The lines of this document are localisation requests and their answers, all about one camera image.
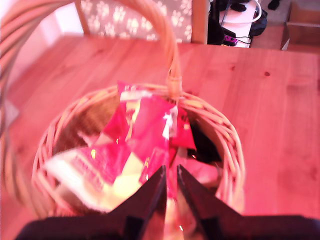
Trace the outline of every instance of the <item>wooden table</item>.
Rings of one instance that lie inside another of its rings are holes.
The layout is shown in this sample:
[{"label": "wooden table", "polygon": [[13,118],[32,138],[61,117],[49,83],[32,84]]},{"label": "wooden table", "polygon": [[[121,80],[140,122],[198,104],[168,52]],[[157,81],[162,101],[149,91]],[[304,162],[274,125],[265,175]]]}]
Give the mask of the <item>wooden table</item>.
[{"label": "wooden table", "polygon": [[[183,88],[222,111],[240,136],[246,162],[245,213],[320,218],[320,60],[266,49],[181,44]],[[11,88],[20,109],[11,141],[31,173],[38,142],[70,102],[93,90],[164,84],[156,42],[65,36]],[[32,217],[1,190],[1,236]]]}]

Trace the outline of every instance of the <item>woven rim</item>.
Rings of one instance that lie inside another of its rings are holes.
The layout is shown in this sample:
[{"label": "woven rim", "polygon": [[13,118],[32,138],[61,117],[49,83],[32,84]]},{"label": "woven rim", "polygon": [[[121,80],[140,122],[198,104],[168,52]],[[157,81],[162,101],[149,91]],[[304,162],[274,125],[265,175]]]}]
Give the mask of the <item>woven rim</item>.
[{"label": "woven rim", "polygon": [[[17,55],[31,33],[43,18],[57,8],[74,2],[73,0],[21,0],[16,3],[1,21],[1,76],[0,87],[5,89],[10,71]],[[238,200],[243,194],[245,180],[245,164],[240,140],[235,128],[229,120],[215,108],[202,99],[182,92],[181,70],[178,47],[175,35],[166,17],[149,0],[120,0],[123,4],[139,12],[148,19],[160,35],[164,54],[169,66],[167,87],[148,85],[150,91],[179,99],[179,104],[197,114],[198,118],[209,124],[206,132],[215,132],[223,147],[223,177],[216,196],[231,207],[236,208]],[[38,171],[45,160],[53,154],[53,147],[57,142],[61,130],[78,113],[89,108],[92,104],[107,100],[117,94],[115,86],[87,94],[85,97],[72,103],[49,126],[43,135],[32,170],[33,183],[25,178],[20,166],[17,165],[14,154],[9,145],[8,133],[5,126],[4,100],[5,92],[0,95],[1,107],[1,180],[9,193],[23,205],[32,208],[40,217],[61,215],[63,212],[72,214],[72,208],[55,194],[56,180],[43,171]]]}]

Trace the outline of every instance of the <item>red snack wrapper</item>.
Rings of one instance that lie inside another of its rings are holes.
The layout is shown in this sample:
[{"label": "red snack wrapper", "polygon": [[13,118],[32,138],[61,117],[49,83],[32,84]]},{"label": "red snack wrapper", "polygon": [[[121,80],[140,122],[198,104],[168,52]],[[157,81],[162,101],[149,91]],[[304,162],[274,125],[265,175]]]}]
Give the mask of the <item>red snack wrapper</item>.
[{"label": "red snack wrapper", "polygon": [[139,189],[143,164],[126,143],[111,143],[62,152],[44,168],[88,208],[108,212]]},{"label": "red snack wrapper", "polygon": [[120,105],[102,131],[97,145],[142,137],[146,129],[169,114],[174,106],[143,87],[119,83],[118,92]]},{"label": "red snack wrapper", "polygon": [[187,112],[181,107],[178,107],[176,136],[170,138],[170,145],[196,149]]}]

